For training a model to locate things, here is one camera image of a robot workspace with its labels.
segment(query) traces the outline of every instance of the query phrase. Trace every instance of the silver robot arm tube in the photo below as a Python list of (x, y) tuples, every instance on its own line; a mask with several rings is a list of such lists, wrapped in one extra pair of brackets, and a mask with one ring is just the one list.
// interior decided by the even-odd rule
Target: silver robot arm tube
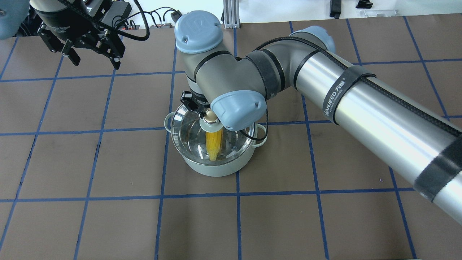
[[(176, 31), (179, 49), (181, 37)], [(242, 90), (252, 90), (267, 100), (288, 86), (294, 86), (325, 111), (329, 119), (462, 224), (460, 129), (371, 74), (359, 74), (347, 88), (344, 85), (348, 81), (347, 72), (359, 66), (326, 51), (333, 48), (325, 35), (301, 31), (273, 42), (239, 62), (232, 55), (216, 54), (226, 51), (222, 43), (205, 52), (186, 54), (186, 73), (212, 104), (223, 95)], [(331, 101), (337, 103), (329, 112)], [(243, 112), (261, 113), (256, 110)], [(240, 122), (250, 124), (250, 117), (239, 115), (239, 109), (228, 107), (226, 113), (227, 116), (217, 113), (224, 124), (234, 115)]]

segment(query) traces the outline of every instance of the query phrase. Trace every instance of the corn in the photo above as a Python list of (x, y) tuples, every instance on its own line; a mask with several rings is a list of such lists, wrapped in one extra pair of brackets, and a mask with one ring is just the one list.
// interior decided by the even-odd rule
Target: corn
[(223, 136), (223, 128), (221, 128), (220, 130), (214, 133), (205, 132), (206, 149), (208, 152), (208, 157), (210, 158), (211, 161), (217, 160), (218, 153), (221, 150), (222, 136)]

